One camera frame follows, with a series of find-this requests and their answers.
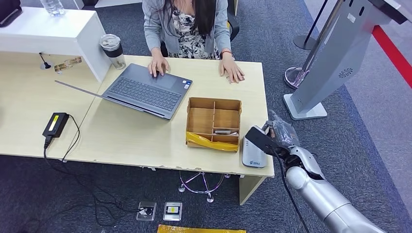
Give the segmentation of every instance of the travel mug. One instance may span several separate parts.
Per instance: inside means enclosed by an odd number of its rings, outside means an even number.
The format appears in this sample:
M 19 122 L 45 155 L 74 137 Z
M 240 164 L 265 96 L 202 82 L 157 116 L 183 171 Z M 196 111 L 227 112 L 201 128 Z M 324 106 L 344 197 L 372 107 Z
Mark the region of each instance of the travel mug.
M 103 35 L 100 38 L 100 46 L 116 69 L 123 69 L 126 67 L 123 48 L 121 47 L 120 38 L 118 36 L 113 34 Z

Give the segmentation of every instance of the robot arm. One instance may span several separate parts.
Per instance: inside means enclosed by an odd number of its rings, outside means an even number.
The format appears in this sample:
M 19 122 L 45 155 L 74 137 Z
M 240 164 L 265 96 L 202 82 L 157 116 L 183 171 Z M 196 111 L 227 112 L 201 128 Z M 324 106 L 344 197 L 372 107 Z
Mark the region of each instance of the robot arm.
M 309 151 L 296 146 L 291 147 L 290 151 L 291 155 L 299 157 L 303 165 L 290 167 L 286 180 L 332 232 L 384 233 L 324 178 Z
M 267 128 L 267 135 L 251 128 L 245 137 L 266 154 L 278 154 L 286 166 L 287 182 L 333 233 L 384 233 L 325 179 L 314 156 L 300 147 L 291 125 L 278 118 L 266 122 L 262 130 Z

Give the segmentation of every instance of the floral dress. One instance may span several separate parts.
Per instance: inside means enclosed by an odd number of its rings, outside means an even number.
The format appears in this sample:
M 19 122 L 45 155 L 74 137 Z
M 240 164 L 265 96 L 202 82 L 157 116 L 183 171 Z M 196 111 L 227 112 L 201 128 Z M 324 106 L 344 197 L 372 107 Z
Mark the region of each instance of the floral dress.
M 192 31 L 194 16 L 181 13 L 175 7 L 172 11 L 174 28 L 179 36 L 179 53 L 169 53 L 169 57 L 219 60 L 216 42 L 213 53 L 205 52 L 206 36 L 200 35 L 197 28 Z

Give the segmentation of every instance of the red stripe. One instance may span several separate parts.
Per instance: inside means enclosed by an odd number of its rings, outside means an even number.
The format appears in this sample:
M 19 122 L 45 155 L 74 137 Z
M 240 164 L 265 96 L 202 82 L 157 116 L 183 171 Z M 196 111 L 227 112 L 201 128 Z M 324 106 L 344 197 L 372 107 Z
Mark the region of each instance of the red stripe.
M 395 65 L 396 69 L 399 71 L 400 75 L 405 79 L 405 81 L 412 88 L 412 66 L 401 54 L 398 48 L 389 39 L 388 35 L 383 31 L 383 29 L 377 25 L 372 32 L 376 41 L 382 47 L 383 51 L 388 55 L 389 59 Z

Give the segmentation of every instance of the stanchion base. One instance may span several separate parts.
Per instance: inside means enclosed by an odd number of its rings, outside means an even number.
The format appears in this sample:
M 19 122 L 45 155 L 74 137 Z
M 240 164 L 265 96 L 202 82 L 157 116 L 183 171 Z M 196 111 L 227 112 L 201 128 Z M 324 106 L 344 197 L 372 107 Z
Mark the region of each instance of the stanchion base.
M 285 83 L 295 90 L 299 87 L 298 84 L 295 83 L 295 80 L 301 70 L 301 67 L 290 67 L 285 71 L 285 76 L 283 77 Z
M 293 39 L 293 43 L 303 49 L 303 50 L 312 50 L 312 48 L 315 46 L 316 44 L 316 40 L 313 39 L 312 37 L 309 37 L 308 41 L 305 44 L 305 40 L 306 40 L 306 35 L 297 35 L 295 36 L 295 38 Z
M 313 118 L 322 118 L 326 117 L 327 113 L 324 109 L 322 103 L 317 104 L 314 108 L 310 109 L 307 113 L 298 113 L 292 100 L 292 94 L 286 94 L 283 96 L 283 101 L 286 104 L 286 107 L 291 114 L 292 119 L 294 120 L 304 120 L 304 119 L 313 119 Z

